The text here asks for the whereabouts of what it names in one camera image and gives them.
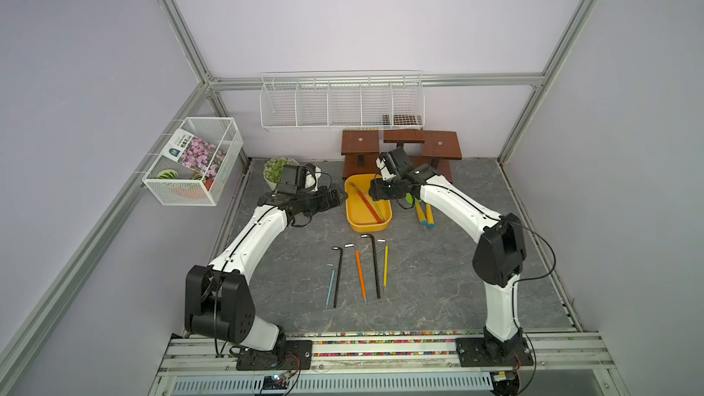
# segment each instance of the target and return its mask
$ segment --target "aluminum rail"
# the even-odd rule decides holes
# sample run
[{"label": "aluminum rail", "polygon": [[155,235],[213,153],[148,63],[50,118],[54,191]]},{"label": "aluminum rail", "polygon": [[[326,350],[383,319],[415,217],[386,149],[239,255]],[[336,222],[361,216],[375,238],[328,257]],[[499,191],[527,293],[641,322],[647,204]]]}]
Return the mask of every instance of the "aluminum rail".
[{"label": "aluminum rail", "polygon": [[11,394],[25,371],[54,331],[58,322],[73,303],[108,246],[127,220],[139,196],[144,192],[142,173],[185,117],[196,114],[208,95],[205,85],[198,85],[181,109],[169,122],[159,139],[149,150],[136,171],[83,240],[56,280],[48,288],[37,306],[17,331],[10,344],[0,354],[0,396]]},{"label": "aluminum rail", "polygon": [[521,114],[511,129],[511,132],[508,134],[508,138],[506,139],[506,142],[498,155],[498,161],[502,164],[508,162],[511,158],[511,154],[513,154],[516,146],[521,141],[521,138],[530,124],[530,121],[533,119],[533,116],[535,116],[535,113],[545,100],[545,96],[548,94],[550,87],[559,75],[560,69],[565,64],[565,60],[567,60],[569,52],[572,50],[572,46],[575,45],[575,42],[579,37],[582,28],[584,28],[585,22],[591,15],[591,11],[594,9],[594,5],[596,5],[597,1],[598,0],[581,0],[579,2],[579,6],[572,15],[567,29],[562,34],[562,38],[553,51],[553,54],[550,56],[550,60],[543,71],[545,81],[541,85],[533,88],[533,92],[531,93],[528,102],[521,111]]},{"label": "aluminum rail", "polygon": [[[367,83],[374,81],[418,79],[418,75],[359,75],[359,76],[293,76],[283,74],[281,77],[266,77],[267,82],[305,82],[316,84]],[[471,85],[533,85],[543,83],[545,76],[541,73],[526,74],[436,74],[422,75],[421,82],[425,87],[436,86],[471,86]],[[259,91],[264,84],[261,77],[252,78],[215,78],[208,82],[208,87],[216,92],[221,91]]]},{"label": "aluminum rail", "polygon": [[[314,370],[304,373],[416,373],[420,371],[501,371],[511,367],[460,367],[455,338],[483,335],[380,335],[310,336]],[[613,359],[597,332],[529,333],[536,350],[538,370],[615,369]],[[404,352],[404,355],[391,353]],[[176,339],[169,342],[157,373],[163,376],[251,374],[237,371],[237,358],[216,358],[212,338]]]}]

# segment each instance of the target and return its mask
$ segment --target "yellow handle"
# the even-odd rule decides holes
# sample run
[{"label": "yellow handle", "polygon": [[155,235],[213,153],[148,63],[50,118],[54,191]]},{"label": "yellow handle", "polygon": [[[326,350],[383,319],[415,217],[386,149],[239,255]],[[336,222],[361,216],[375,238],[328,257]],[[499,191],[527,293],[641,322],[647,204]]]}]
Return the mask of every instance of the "yellow handle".
[{"label": "yellow handle", "polygon": [[428,216],[428,228],[434,227],[435,220],[433,219],[433,209],[430,207],[429,204],[425,204],[425,213]]},{"label": "yellow handle", "polygon": [[423,210],[420,209],[420,204],[415,204],[415,212],[418,213],[418,222],[420,222],[421,225],[425,226],[428,224],[427,219],[425,218],[425,214],[423,214]]},{"label": "yellow handle", "polygon": [[386,287],[386,272],[389,270],[389,246],[384,250],[384,287]]}]

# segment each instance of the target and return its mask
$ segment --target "black mounting plate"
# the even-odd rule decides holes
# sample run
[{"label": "black mounting plate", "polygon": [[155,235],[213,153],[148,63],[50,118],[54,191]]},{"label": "black mounting plate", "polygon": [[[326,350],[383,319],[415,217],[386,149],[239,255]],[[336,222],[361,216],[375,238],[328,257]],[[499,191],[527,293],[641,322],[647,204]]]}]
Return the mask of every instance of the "black mounting plate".
[{"label": "black mounting plate", "polygon": [[[484,349],[483,338],[457,338],[455,339],[455,343],[457,344],[457,356],[460,357],[461,367],[506,366],[513,368],[518,365],[518,361],[516,361],[516,357],[513,355],[498,362],[489,359]],[[526,349],[528,349],[528,343],[525,338],[521,338],[520,344],[516,346],[515,354],[518,355],[521,366],[532,366],[533,356],[530,353],[526,353]]]},{"label": "black mounting plate", "polygon": [[[294,354],[301,360],[301,370],[311,369],[312,341],[286,341],[286,355]],[[259,350],[248,349],[242,352],[242,356],[237,359],[237,370],[240,371],[261,371],[261,370],[296,370],[296,359],[292,357],[284,358],[284,362],[278,367],[269,367],[269,364],[276,363],[276,355],[273,352],[261,352]]]}]

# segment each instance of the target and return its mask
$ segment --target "green succulent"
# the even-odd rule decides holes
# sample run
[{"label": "green succulent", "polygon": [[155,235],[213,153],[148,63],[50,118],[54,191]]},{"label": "green succulent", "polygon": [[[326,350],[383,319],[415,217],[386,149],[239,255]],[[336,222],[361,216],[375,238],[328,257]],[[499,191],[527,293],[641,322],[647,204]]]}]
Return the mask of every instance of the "green succulent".
[{"label": "green succulent", "polygon": [[296,161],[288,157],[275,157],[269,159],[264,165],[264,177],[271,183],[279,183],[281,172],[285,164],[295,164]]}]

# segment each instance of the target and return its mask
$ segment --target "orange stick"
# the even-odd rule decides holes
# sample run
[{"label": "orange stick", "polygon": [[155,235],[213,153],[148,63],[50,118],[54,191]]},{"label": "orange stick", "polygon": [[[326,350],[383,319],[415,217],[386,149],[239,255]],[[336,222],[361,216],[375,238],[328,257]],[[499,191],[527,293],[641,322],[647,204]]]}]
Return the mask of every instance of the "orange stick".
[{"label": "orange stick", "polygon": [[364,288],[364,275],[362,275],[362,262],[359,261],[359,251],[355,251],[354,254],[357,256],[357,270],[359,270],[359,284],[362,286],[362,296],[364,297],[364,302],[367,302],[367,291]]},{"label": "orange stick", "polygon": [[359,195],[359,197],[362,198],[362,200],[364,201],[364,204],[367,206],[367,208],[369,209],[369,211],[372,213],[372,215],[374,216],[374,218],[377,220],[377,223],[378,223],[378,224],[383,224],[384,221],[382,220],[381,217],[379,217],[379,215],[377,214],[377,212],[374,211],[374,207],[372,207],[372,204],[370,204],[369,201],[367,200],[367,198],[364,197],[364,193],[362,192],[362,190],[360,190],[359,187],[357,187],[357,185],[355,185],[355,184],[352,183],[352,182],[350,182],[350,185],[352,186],[352,188],[355,189],[355,191],[357,192],[357,194]]}]

